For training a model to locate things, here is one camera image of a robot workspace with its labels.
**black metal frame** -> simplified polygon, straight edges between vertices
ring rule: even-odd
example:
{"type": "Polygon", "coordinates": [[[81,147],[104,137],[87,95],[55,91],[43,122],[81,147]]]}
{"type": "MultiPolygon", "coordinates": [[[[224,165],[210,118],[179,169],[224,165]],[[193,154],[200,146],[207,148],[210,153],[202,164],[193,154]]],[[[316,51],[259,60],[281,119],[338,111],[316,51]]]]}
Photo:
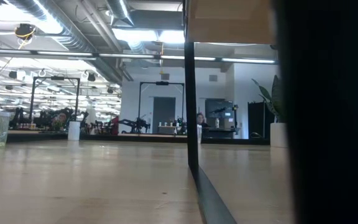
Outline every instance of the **black metal frame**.
{"type": "MultiPolygon", "coordinates": [[[[182,87],[182,93],[181,93],[181,118],[183,120],[183,106],[184,106],[184,102],[185,102],[185,84],[184,83],[170,83],[170,82],[166,82],[168,85],[181,85],[182,87]]],[[[137,117],[140,118],[140,101],[141,101],[141,96],[142,96],[142,85],[143,84],[155,84],[158,85],[158,82],[140,82],[139,84],[139,106],[138,106],[138,110],[137,110],[137,117]]]]}
{"type": "Polygon", "coordinates": [[[67,78],[67,77],[34,77],[32,81],[32,90],[31,90],[31,102],[30,102],[30,115],[29,119],[32,119],[32,111],[34,107],[34,94],[35,89],[38,87],[36,81],[38,79],[50,79],[50,80],[77,80],[77,91],[76,91],[76,98],[75,98],[75,121],[77,120],[77,111],[78,111],[78,95],[80,94],[80,78],[67,78]]]}

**person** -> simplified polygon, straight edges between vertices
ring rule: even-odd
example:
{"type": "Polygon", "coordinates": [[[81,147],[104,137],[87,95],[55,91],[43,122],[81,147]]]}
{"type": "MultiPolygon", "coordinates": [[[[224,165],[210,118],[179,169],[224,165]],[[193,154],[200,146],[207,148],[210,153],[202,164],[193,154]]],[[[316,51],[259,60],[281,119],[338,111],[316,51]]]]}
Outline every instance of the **person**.
{"type": "Polygon", "coordinates": [[[202,113],[197,114],[197,124],[201,125],[203,128],[209,127],[209,125],[205,123],[204,115],[202,113]]]}

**potted plant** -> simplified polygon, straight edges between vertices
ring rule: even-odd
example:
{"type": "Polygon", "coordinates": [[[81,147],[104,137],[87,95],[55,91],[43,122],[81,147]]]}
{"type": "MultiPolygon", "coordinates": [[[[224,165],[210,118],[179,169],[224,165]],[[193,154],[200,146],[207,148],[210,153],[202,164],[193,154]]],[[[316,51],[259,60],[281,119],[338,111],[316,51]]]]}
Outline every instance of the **potted plant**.
{"type": "Polygon", "coordinates": [[[270,145],[273,147],[288,147],[287,144],[287,127],[285,124],[285,117],[283,114],[282,103],[282,83],[277,75],[274,76],[272,85],[272,95],[263,86],[252,79],[259,87],[261,94],[259,94],[267,105],[267,108],[274,114],[275,121],[270,124],[270,145]]]}

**door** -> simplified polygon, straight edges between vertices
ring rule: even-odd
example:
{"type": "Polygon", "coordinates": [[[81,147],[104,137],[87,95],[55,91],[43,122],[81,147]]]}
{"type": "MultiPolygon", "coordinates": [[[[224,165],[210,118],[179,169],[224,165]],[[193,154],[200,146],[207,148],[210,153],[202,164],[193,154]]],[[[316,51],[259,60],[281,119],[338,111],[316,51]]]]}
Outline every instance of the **door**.
{"type": "MultiPolygon", "coordinates": [[[[161,122],[162,126],[165,122],[170,125],[175,119],[175,97],[154,97],[153,105],[153,133],[158,133],[158,124],[161,122]]],[[[172,128],[160,128],[160,133],[170,134],[173,132],[172,128]]]]}

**white planter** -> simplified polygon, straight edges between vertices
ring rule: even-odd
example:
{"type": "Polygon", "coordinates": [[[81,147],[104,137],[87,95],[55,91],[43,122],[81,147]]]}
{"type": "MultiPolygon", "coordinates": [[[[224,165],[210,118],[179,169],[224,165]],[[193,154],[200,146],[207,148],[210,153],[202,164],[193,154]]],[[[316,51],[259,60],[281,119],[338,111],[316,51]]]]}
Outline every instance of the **white planter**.
{"type": "Polygon", "coordinates": [[[288,148],[286,123],[270,124],[270,146],[288,148]]]}

